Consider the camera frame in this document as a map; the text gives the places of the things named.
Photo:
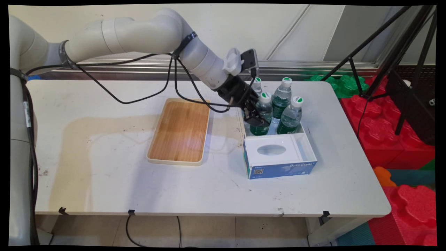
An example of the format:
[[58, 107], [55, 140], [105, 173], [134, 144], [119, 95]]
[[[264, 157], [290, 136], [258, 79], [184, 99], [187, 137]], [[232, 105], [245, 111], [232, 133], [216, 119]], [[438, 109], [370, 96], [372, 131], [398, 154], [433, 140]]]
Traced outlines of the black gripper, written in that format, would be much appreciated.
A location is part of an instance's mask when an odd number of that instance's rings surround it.
[[265, 119], [257, 107], [262, 107], [262, 94], [256, 93], [252, 89], [255, 78], [247, 84], [239, 76], [230, 76], [228, 79], [214, 91], [224, 101], [228, 102], [229, 107], [238, 107], [243, 109], [243, 120], [253, 127], [267, 127], [270, 122]]

